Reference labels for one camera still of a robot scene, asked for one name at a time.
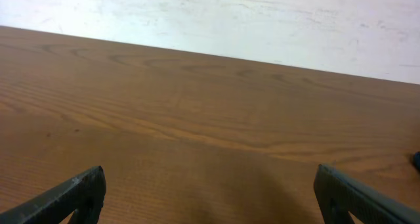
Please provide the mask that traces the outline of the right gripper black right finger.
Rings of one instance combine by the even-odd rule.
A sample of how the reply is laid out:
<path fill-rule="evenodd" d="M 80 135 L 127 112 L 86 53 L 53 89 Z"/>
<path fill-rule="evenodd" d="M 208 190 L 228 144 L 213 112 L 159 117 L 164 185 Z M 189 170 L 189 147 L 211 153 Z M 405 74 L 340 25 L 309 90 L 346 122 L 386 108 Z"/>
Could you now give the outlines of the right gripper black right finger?
<path fill-rule="evenodd" d="M 417 224 L 419 212 L 350 178 L 337 169 L 320 164 L 314 192 L 325 223 Z"/>

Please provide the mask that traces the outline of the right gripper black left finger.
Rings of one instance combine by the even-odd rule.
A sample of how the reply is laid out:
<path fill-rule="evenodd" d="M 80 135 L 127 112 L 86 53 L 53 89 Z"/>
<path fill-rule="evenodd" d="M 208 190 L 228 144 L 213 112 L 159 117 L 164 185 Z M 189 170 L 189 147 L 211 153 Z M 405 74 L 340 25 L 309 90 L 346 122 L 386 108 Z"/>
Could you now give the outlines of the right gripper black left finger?
<path fill-rule="evenodd" d="M 2 223 L 98 223 L 106 194 L 101 166 L 88 170 L 1 214 Z"/>

